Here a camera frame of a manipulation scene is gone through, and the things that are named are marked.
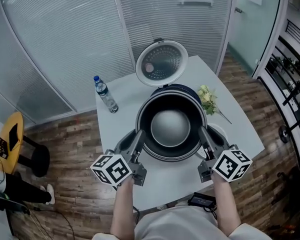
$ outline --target white table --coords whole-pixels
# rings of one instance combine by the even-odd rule
[[[201,85],[215,89],[217,105],[222,116],[208,115],[208,123],[219,125],[226,132],[230,144],[237,144],[250,158],[259,154],[264,146],[237,101],[198,56],[189,58],[183,75],[175,82],[197,91]],[[119,106],[117,113],[110,113],[96,94],[96,108],[103,151],[114,149],[116,144],[135,128],[136,116],[141,105],[156,89],[141,83],[136,74],[130,74],[107,83]],[[142,151],[139,162],[147,169],[143,186],[133,188],[133,205],[140,211],[161,206],[204,189],[212,181],[201,183],[197,167],[202,158],[197,155],[180,162],[162,162]]]

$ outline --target railing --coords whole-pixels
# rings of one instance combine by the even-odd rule
[[[291,133],[294,128],[300,128],[300,55],[284,38],[279,36],[278,40],[296,60],[292,61],[276,46],[265,69],[285,97],[282,105],[288,105],[293,112],[296,123],[287,125],[287,131]]]
[[[300,28],[288,20],[285,32],[290,34],[300,44]]]

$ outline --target person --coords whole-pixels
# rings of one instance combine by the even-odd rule
[[[39,189],[23,181],[20,177],[5,173],[3,165],[0,170],[0,192],[6,194],[13,201],[55,204],[55,192],[51,184],[48,184],[46,189],[43,186]]]
[[[118,187],[110,234],[97,233],[92,240],[271,240],[260,230],[241,223],[230,184],[211,175],[216,198],[216,216],[197,206],[176,205],[144,216],[135,227],[133,184],[127,178]]]

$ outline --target black pot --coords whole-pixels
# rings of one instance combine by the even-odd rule
[[[153,120],[161,112],[173,111],[184,115],[189,124],[188,135],[184,141],[175,146],[165,146],[154,138]],[[135,129],[146,133],[143,149],[152,157],[165,162],[178,162],[193,156],[201,147],[198,134],[200,126],[207,127],[207,118],[201,107],[198,95],[189,87],[181,84],[157,89],[141,106],[136,117]],[[164,132],[164,136],[175,132]]]
[[[167,91],[167,90],[172,90],[172,91],[181,91],[181,92],[184,92],[186,94],[189,94],[191,95],[192,97],[195,98],[195,100],[201,105],[201,100],[198,96],[198,94],[192,90],[190,87],[186,86],[186,85],[183,85],[183,84],[178,84],[178,83],[173,83],[171,85],[168,85],[168,86],[164,86],[162,88],[158,88],[156,89],[152,94],[152,95],[155,95],[157,93],[160,93],[160,92],[163,92],[163,91]]]

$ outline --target glass wall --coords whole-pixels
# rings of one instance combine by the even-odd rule
[[[237,0],[228,49],[252,75],[263,56],[280,0]]]

